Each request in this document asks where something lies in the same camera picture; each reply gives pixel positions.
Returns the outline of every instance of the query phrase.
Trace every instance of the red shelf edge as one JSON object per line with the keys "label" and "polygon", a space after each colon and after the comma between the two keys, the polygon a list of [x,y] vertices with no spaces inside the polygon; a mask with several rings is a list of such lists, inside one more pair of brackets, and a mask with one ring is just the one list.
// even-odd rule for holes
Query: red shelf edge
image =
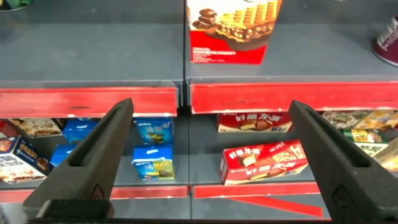
{"label": "red shelf edge", "polygon": [[135,116],[176,116],[175,87],[0,88],[0,118],[102,117],[131,97]]}
{"label": "red shelf edge", "polygon": [[191,84],[192,113],[287,111],[292,100],[323,110],[398,108],[398,82]]}
{"label": "red shelf edge", "polygon": [[[0,190],[0,203],[22,203],[32,193],[29,190]],[[114,187],[111,199],[186,198],[187,186]]]}

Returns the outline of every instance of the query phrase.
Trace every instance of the chocolate wafer image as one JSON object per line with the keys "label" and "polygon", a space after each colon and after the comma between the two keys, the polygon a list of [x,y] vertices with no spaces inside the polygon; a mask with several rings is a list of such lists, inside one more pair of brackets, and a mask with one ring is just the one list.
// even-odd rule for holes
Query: chocolate wafer image
{"label": "chocolate wafer image", "polygon": [[268,44],[278,15],[281,0],[257,1],[256,5],[234,12],[224,13],[214,29],[208,29],[209,37],[227,41],[237,51],[253,50]]}

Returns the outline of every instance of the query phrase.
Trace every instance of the store shelf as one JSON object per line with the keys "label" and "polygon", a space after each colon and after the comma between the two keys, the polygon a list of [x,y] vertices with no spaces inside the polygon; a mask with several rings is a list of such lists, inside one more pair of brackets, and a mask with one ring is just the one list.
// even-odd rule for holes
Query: store shelf
{"label": "store shelf", "polygon": [[209,220],[327,220],[321,195],[192,199],[192,218]]}
{"label": "store shelf", "polygon": [[[114,198],[150,198],[150,197],[186,197],[188,185],[188,119],[174,118],[174,180],[141,180],[136,169],[131,164],[132,152],[135,144],[142,144],[140,135],[134,124],[129,132],[123,156],[116,175],[115,189],[118,190]],[[52,154],[57,144],[67,144],[62,136],[38,138],[31,141],[35,147],[44,153]],[[0,182],[0,202],[20,202],[35,189],[42,180],[34,180],[19,184]]]}
{"label": "store shelf", "polygon": [[[112,200],[114,218],[189,219],[190,198]],[[22,224],[27,217],[20,203],[2,203],[9,224]]]}
{"label": "store shelf", "polygon": [[398,108],[398,69],[370,48],[397,7],[394,0],[284,1],[262,65],[186,59],[192,113],[287,111],[292,100],[316,110]]}
{"label": "store shelf", "polygon": [[176,116],[183,21],[181,0],[39,0],[0,13],[0,117],[101,117],[127,97],[136,116]]}

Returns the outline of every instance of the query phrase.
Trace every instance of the metal shelf surface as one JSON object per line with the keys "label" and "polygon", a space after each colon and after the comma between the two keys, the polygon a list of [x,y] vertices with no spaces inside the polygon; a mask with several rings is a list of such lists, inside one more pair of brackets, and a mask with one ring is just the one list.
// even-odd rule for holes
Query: metal shelf surface
{"label": "metal shelf surface", "polygon": [[[192,112],[286,111],[293,99],[318,110],[398,108],[390,97],[398,69],[371,52],[397,3],[284,1],[262,65],[192,64],[186,58]],[[185,40],[189,52],[187,33]]]}
{"label": "metal shelf surface", "polygon": [[[143,186],[170,186],[188,185],[188,119],[186,117],[174,118],[174,180],[141,180],[131,164],[134,145],[142,144],[142,139],[133,123],[130,128],[129,138],[124,148],[124,153],[119,164],[119,170],[114,183],[115,187],[143,187]],[[32,144],[48,155],[52,155],[57,144],[68,144],[63,136],[31,139]],[[33,180],[19,184],[0,182],[1,190],[34,189],[42,180]]]}

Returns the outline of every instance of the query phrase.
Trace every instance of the packaged snack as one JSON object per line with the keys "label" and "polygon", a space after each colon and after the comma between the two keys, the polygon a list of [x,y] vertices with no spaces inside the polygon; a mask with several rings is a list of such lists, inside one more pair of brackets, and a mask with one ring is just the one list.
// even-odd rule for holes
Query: packaged snack
{"label": "packaged snack", "polygon": [[6,121],[0,120],[0,139],[18,136],[19,133]]}
{"label": "packaged snack", "polygon": [[135,146],[132,163],[142,180],[174,179],[171,144]]}
{"label": "packaged snack", "polygon": [[292,129],[288,112],[223,113],[218,115],[218,132],[281,132]]}
{"label": "packaged snack", "polygon": [[0,176],[9,184],[44,179],[53,165],[22,136],[0,139]]}
{"label": "packaged snack", "polygon": [[346,129],[341,131],[370,157],[376,156],[388,146],[383,134],[376,129]]}
{"label": "packaged snack", "polygon": [[191,62],[261,64],[282,0],[187,0]]}
{"label": "packaged snack", "polygon": [[308,165],[299,140],[225,149],[221,179],[225,185],[299,174]]}
{"label": "packaged snack", "polygon": [[70,144],[78,144],[82,141],[98,124],[97,121],[81,121],[79,119],[71,119],[67,122],[63,130],[63,136]]}
{"label": "packaged snack", "polygon": [[61,129],[50,118],[12,118],[9,120],[31,138],[62,135]]}
{"label": "packaged snack", "polygon": [[69,154],[72,152],[72,150],[76,147],[76,144],[61,144],[58,145],[54,153],[52,154],[50,163],[54,165],[54,167],[57,167],[62,161],[64,161]]}
{"label": "packaged snack", "polygon": [[381,129],[385,130],[398,124],[398,111],[374,110],[362,119],[354,129]]}
{"label": "packaged snack", "polygon": [[322,116],[337,129],[350,129],[367,114],[369,114],[368,110],[325,111]]}
{"label": "packaged snack", "polygon": [[172,144],[172,118],[134,118],[144,144]]}

